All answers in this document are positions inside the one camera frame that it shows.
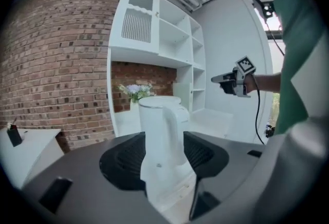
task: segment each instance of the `kettle lid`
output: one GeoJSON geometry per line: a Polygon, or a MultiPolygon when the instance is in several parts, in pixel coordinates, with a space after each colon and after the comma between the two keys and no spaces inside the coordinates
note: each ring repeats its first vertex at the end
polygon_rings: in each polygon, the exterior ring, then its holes
{"type": "Polygon", "coordinates": [[[150,96],[139,100],[139,105],[147,108],[162,108],[167,104],[180,104],[181,100],[175,96],[150,96]]]}

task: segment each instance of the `human hand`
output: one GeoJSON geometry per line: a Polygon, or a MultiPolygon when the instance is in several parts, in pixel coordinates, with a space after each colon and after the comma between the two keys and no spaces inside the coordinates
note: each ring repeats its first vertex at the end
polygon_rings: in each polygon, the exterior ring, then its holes
{"type": "Polygon", "coordinates": [[[254,90],[257,90],[255,81],[253,80],[253,77],[250,74],[248,74],[245,77],[244,85],[246,86],[247,94],[254,91],[254,90]]]}

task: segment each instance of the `white wall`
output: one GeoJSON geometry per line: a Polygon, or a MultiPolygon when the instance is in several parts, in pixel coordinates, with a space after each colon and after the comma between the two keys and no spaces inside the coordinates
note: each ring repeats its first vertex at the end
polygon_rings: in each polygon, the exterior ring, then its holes
{"type": "MultiPolygon", "coordinates": [[[[228,139],[253,142],[256,92],[251,98],[226,95],[213,76],[232,71],[235,62],[247,55],[256,65],[256,74],[272,73],[267,37],[248,0],[213,0],[192,14],[202,26],[206,51],[206,108],[232,113],[233,127],[228,139]]],[[[272,94],[261,93],[259,133],[265,129],[270,114],[272,94]]]]}
{"type": "MultiPolygon", "coordinates": [[[[282,40],[276,41],[280,48],[282,49],[283,53],[286,51],[286,45],[283,43],[282,40]]],[[[279,51],[278,47],[276,46],[275,42],[273,40],[269,40],[269,48],[271,51],[271,57],[272,57],[272,64],[273,64],[273,73],[281,72],[282,66],[283,66],[283,55],[279,51]]]]}

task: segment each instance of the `red brick wall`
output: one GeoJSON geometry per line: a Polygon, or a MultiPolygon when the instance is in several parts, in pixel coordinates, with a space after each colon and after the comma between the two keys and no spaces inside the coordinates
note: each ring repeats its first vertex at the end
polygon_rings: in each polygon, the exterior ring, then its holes
{"type": "Polygon", "coordinates": [[[21,0],[0,36],[0,125],[60,128],[70,149],[114,137],[106,58],[119,0],[21,0]]]}
{"type": "Polygon", "coordinates": [[[112,62],[112,93],[114,111],[120,112],[130,109],[127,95],[122,94],[118,85],[148,84],[157,95],[173,95],[173,82],[176,81],[177,70],[154,65],[112,62]]]}

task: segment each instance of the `white cabinet door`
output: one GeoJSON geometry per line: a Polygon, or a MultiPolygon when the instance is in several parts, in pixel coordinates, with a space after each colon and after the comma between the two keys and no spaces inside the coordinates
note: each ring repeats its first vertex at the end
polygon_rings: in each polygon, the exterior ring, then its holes
{"type": "Polygon", "coordinates": [[[193,86],[192,83],[174,83],[173,94],[180,97],[181,105],[184,106],[190,113],[193,110],[193,86]]]}
{"type": "Polygon", "coordinates": [[[120,0],[109,45],[159,53],[160,0],[120,0]]]}

